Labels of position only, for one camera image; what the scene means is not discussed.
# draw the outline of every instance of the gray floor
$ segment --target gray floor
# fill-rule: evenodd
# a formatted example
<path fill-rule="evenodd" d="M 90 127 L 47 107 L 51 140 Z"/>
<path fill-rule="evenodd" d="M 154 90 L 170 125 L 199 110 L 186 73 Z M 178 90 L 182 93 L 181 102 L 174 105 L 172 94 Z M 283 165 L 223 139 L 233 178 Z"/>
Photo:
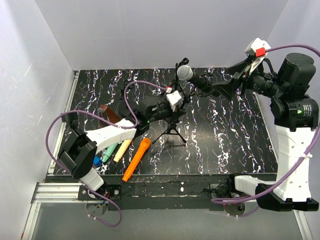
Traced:
<path fill-rule="evenodd" d="M 117 212 L 106 212 L 102 218 L 115 223 L 118 217 Z M 83 203 L 43 203 L 32 239 L 300 240 L 302 236 L 293 212 L 259 209 L 235 219 L 204 209 L 125 210 L 122 223 L 110 228 L 87 217 Z"/>

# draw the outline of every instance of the white enclosure wall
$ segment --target white enclosure wall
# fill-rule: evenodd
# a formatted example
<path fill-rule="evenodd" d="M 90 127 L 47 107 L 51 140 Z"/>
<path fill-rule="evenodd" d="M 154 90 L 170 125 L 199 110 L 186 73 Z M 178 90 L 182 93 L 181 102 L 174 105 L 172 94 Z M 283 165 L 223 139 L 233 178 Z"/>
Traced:
<path fill-rule="evenodd" d="M 225 67 L 288 0 L 35 0 L 73 70 Z"/>
<path fill-rule="evenodd" d="M 267 42 L 271 47 L 277 47 L 284 44 L 302 43 L 311 45 L 320 50 L 320 2 L 318 0 L 289 0 L 281 16 L 271 31 Z M 314 65 L 317 72 L 310 82 L 310 88 L 307 94 L 315 99 L 320 105 L 320 58 L 313 52 L 303 48 L 287 48 L 271 52 L 268 58 L 271 59 L 273 67 L 279 70 L 285 56 L 288 53 L 304 53 L 314 59 Z M 266 118 L 266 123 L 271 135 L 272 142 L 278 150 L 278 139 L 273 124 L 274 118 L 270 111 L 270 100 L 260 96 L 262 111 Z M 320 142 L 315 145 L 313 158 L 310 162 L 309 184 L 311 196 L 320 202 Z M 313 239 L 320 238 L 319 219 L 320 212 L 306 212 L 306 220 L 310 227 Z"/>
<path fill-rule="evenodd" d="M 46 131 L 65 109 L 73 71 L 35 1 L 0 1 L 0 22 L 0 239 L 16 240 L 46 176 Z"/>

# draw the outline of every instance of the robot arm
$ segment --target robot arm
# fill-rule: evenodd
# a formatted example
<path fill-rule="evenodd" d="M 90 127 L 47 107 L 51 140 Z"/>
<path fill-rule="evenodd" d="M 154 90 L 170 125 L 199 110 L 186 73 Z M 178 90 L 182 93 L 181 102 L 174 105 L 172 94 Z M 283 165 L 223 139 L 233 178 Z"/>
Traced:
<path fill-rule="evenodd" d="M 62 119 L 71 127 L 71 134 L 58 154 L 58 159 L 71 173 L 74 179 L 80 179 L 92 190 L 104 190 L 106 185 L 103 179 L 93 168 L 93 161 L 100 151 L 121 141 L 133 139 L 136 128 L 123 129 L 114 126 L 106 126 L 97 130 L 83 132 L 77 128 L 77 114 L 67 115 Z M 119 126 L 130 127 L 134 124 L 129 120 L 122 119 Z"/>
<path fill-rule="evenodd" d="M 96 154 L 113 144 L 140 136 L 149 129 L 150 122 L 170 117 L 182 101 L 182 97 L 178 91 L 174 91 L 173 93 L 171 91 L 171 87 L 166 89 L 167 104 L 159 104 L 157 102 L 154 106 L 146 106 L 145 111 L 142 111 L 141 108 L 136 111 L 140 120 L 136 128 L 123 129 L 110 125 L 83 132 L 78 128 L 77 113 L 69 113 L 63 116 L 62 122 L 70 126 L 71 133 L 58 154 L 59 161 L 71 173 L 74 179 L 81 180 L 90 189 L 98 193 L 101 192 L 104 195 L 107 184 L 93 168 Z M 118 122 L 112 121 L 112 116 L 114 120 L 119 119 L 119 117 L 111 110 L 109 110 L 110 117 L 107 112 L 106 117 L 118 126 L 133 127 L 134 124 L 131 121 L 133 119 L 132 115 L 126 107 L 122 107 L 122 109 L 124 109 L 120 113 L 123 117 L 122 120 Z"/>
<path fill-rule="evenodd" d="M 272 192 L 257 198 L 258 205 L 273 211 L 317 211 L 319 203 L 311 198 L 309 190 L 309 158 L 304 152 L 313 140 L 318 126 L 319 107 L 315 100 L 306 95 L 309 82 L 316 72 L 314 60 L 304 54 L 290 53 L 283 61 L 278 73 L 264 73 L 262 61 L 266 60 L 265 50 L 270 46 L 259 38 L 247 48 L 247 59 L 225 69 L 231 74 L 228 82 L 212 87 L 231 100 L 236 89 L 242 85 L 241 95 L 246 89 L 271 98 L 271 111 L 279 142 L 278 182 L 298 162 L 301 165 Z M 230 192 L 257 195 L 274 182 L 265 182 L 244 174 L 231 174 Z"/>

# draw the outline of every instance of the cable tie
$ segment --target cable tie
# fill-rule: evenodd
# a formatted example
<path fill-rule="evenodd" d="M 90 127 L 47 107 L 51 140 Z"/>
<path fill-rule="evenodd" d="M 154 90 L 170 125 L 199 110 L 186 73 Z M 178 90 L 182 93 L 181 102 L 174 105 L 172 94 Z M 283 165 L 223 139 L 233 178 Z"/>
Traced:
<path fill-rule="evenodd" d="M 310 160 L 310 158 L 312 158 L 313 155 L 310 152 L 308 154 L 302 153 L 301 157 L 303 157 L 305 160 Z"/>

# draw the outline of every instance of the microphone stand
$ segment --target microphone stand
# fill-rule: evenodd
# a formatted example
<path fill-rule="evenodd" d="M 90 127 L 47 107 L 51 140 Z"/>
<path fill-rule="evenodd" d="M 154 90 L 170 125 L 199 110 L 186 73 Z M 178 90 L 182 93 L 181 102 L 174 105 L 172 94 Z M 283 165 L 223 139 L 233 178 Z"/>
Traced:
<path fill-rule="evenodd" d="M 179 118 L 186 114 L 186 111 L 184 109 L 184 106 L 186 104 L 189 104 L 191 102 L 191 97 L 195 94 L 195 89 L 192 90 L 190 93 L 186 94 L 181 85 L 179 84 L 179 78 L 177 75 L 178 68 L 181 67 L 182 65 L 186 65 L 189 63 L 189 59 L 184 58 L 180 63 L 175 64 L 175 78 L 171 82 L 170 87 L 174 88 L 175 91 L 179 91 L 183 95 L 183 101 L 181 107 L 177 108 L 175 112 L 172 113 L 172 116 L 170 118 L 164 119 L 167 123 L 167 129 L 161 133 L 160 136 L 156 138 L 152 142 L 152 144 L 155 144 L 159 138 L 161 138 L 163 135 L 178 135 L 183 143 L 187 143 L 187 141 L 181 136 L 181 134 L 177 130 L 177 124 L 180 122 Z"/>

